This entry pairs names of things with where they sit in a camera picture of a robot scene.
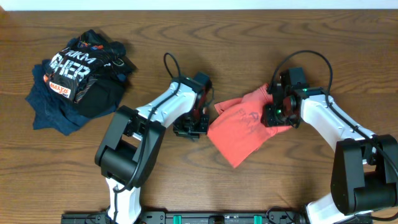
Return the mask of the red printed t-shirt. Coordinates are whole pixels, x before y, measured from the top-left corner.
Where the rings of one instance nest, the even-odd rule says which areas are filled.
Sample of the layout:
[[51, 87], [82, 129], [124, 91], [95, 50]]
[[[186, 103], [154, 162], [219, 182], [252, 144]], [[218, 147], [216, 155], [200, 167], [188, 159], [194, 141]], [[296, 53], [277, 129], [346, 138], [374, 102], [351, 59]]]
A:
[[207, 136], [234, 168], [265, 141], [290, 129], [289, 126], [268, 128], [261, 123], [263, 106], [273, 102], [267, 88], [265, 83], [240, 98], [215, 104], [218, 117], [210, 124]]

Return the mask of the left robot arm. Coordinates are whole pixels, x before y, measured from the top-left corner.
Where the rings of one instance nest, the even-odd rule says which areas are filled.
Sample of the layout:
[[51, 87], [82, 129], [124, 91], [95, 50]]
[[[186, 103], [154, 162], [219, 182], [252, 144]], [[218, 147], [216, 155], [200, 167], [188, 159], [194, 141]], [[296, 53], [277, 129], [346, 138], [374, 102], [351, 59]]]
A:
[[135, 223], [142, 208], [141, 187], [152, 172], [168, 127], [183, 138], [206, 135], [210, 119], [206, 96], [210, 77], [198, 72], [193, 78], [177, 77], [150, 103], [131, 109], [120, 107], [95, 155], [110, 192], [110, 223]]

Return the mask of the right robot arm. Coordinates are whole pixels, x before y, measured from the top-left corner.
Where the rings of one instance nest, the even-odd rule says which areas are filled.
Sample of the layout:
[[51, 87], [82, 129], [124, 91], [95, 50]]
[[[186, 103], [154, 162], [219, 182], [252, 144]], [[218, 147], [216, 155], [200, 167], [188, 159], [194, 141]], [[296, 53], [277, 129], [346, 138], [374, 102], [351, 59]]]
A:
[[311, 125], [334, 152], [330, 193], [305, 206], [296, 223], [390, 222], [373, 212], [397, 206], [397, 139], [377, 135], [348, 116], [322, 87], [310, 87], [301, 68], [280, 73], [267, 87], [264, 126]]

